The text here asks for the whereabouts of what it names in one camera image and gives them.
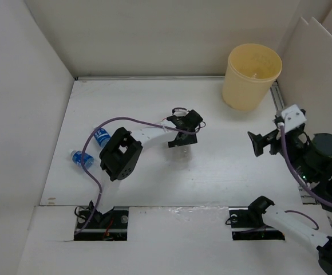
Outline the clear jar with metal lid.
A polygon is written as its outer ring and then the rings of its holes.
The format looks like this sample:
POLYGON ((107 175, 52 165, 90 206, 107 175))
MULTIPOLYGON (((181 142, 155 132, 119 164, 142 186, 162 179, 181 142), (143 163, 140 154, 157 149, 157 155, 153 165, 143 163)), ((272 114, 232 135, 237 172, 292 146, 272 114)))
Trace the clear jar with metal lid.
POLYGON ((192 160, 191 145, 174 147, 171 149, 171 166, 177 170, 189 168, 192 160))

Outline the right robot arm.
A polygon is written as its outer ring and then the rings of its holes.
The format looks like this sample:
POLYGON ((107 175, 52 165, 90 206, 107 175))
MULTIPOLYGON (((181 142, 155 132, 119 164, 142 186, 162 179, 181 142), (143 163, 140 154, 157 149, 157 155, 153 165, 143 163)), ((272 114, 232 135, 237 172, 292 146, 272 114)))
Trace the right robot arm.
MULTIPOLYGON (((282 126, 262 136, 248 133, 254 154, 260 156, 265 146, 272 155, 281 154, 298 184, 322 207, 332 212, 332 134, 317 133, 301 141, 304 127, 285 133, 282 126)), ((249 206, 247 218, 255 226, 269 225, 313 253, 326 274, 332 274, 332 236, 316 231, 260 196, 249 206)))

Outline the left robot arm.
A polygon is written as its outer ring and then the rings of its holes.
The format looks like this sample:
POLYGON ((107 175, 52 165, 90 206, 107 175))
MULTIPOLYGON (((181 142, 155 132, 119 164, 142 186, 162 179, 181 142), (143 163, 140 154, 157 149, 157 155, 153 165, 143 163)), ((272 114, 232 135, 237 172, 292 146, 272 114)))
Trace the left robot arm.
POLYGON ((104 227, 110 222, 109 211, 115 206, 115 194, 120 182, 134 171, 143 151, 165 143, 169 148, 196 144, 196 133, 203 124, 203 118, 193 109, 184 115, 173 114, 158 123, 118 118, 122 119, 145 127, 134 131, 118 128, 99 154, 100 167, 107 173, 110 182, 105 184, 101 199, 90 215, 90 220, 98 227, 104 227))

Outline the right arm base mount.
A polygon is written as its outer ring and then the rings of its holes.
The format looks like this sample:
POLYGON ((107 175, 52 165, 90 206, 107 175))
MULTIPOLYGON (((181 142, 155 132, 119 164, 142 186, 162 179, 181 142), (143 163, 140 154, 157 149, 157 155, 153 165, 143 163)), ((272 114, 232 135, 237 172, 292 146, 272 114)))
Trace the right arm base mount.
POLYGON ((234 241, 284 241, 285 236, 279 230, 267 226, 262 218, 254 216, 248 207, 230 207, 225 225, 231 227, 234 241))

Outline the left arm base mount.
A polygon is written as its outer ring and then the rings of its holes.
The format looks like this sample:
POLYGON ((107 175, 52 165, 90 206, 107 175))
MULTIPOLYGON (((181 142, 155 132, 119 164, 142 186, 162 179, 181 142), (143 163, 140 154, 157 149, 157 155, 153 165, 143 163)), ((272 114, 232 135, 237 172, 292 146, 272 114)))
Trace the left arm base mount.
POLYGON ((114 207, 105 214, 98 210, 80 233, 77 233, 88 220, 93 204, 87 208, 77 206, 74 214, 77 218, 74 231, 75 241, 126 241, 128 236, 129 207, 114 207))

